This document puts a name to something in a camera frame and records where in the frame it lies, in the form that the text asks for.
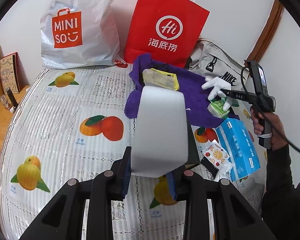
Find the person's right forearm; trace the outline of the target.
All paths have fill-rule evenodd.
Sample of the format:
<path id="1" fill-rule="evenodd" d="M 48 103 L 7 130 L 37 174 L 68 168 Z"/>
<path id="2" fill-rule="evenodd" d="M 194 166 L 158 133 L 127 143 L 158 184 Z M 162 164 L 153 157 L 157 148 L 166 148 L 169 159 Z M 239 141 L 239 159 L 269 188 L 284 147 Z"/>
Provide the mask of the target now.
<path id="1" fill-rule="evenodd" d="M 267 151 L 262 218 L 276 239 L 300 239 L 300 183 L 293 185 L 289 146 Z"/>

